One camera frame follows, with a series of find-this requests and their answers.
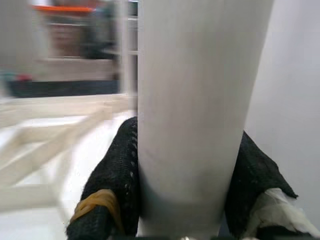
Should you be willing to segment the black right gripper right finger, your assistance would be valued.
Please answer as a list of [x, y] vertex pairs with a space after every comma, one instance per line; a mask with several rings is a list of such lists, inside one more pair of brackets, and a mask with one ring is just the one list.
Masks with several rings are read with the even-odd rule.
[[238, 240], [320, 240], [320, 230], [295, 205], [297, 197], [278, 165], [244, 132], [224, 207], [230, 234]]

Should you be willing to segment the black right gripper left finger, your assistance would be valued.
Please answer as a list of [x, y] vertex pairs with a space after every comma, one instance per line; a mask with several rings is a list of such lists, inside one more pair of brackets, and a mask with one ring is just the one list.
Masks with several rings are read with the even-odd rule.
[[118, 128], [106, 154], [85, 183], [80, 201], [102, 189], [110, 189], [115, 193], [125, 233], [117, 230], [106, 207], [96, 206], [72, 223], [69, 222], [66, 228], [67, 240], [108, 240], [109, 237], [136, 236], [140, 218], [136, 116], [126, 119]]

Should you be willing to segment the white plastic children table top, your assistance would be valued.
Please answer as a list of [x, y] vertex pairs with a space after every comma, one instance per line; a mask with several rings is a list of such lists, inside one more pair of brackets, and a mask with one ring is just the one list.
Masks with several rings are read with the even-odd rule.
[[134, 114], [125, 94], [0, 104], [0, 213], [55, 208], [68, 221], [118, 127]]

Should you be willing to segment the yellow rubber band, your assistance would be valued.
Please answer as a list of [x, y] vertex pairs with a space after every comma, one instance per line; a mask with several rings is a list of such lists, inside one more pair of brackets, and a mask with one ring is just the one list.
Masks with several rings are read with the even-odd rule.
[[124, 234], [125, 229], [121, 218], [121, 209], [116, 194], [110, 189], [100, 189], [92, 193], [87, 198], [81, 200], [74, 210], [70, 223], [84, 216], [93, 210], [96, 206], [106, 207], [109, 211], [117, 230]]

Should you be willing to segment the beige cloth covered table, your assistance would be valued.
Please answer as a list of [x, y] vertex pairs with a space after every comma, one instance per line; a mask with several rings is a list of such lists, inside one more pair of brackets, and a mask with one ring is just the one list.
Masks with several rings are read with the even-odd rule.
[[38, 82], [110, 81], [118, 68], [110, 59], [45, 58], [38, 61]]

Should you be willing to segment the shiny black bag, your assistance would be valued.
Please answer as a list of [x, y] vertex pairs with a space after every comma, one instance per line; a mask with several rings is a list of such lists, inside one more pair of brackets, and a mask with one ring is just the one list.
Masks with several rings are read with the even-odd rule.
[[116, 54], [109, 53], [117, 45], [116, 4], [113, 0], [103, 1], [88, 15], [83, 56], [90, 60], [115, 60]]

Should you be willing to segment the teal plush toy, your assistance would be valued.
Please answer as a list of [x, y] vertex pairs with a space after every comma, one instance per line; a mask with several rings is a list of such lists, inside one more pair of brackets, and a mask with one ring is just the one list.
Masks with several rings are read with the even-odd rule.
[[16, 74], [12, 72], [0, 71], [0, 79], [5, 82], [14, 82]]

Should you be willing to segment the orange plastic bin lid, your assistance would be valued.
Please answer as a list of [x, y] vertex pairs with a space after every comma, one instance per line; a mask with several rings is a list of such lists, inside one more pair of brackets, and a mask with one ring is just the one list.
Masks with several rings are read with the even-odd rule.
[[50, 6], [50, 5], [32, 5], [32, 8], [46, 13], [89, 13], [93, 9], [83, 6]]

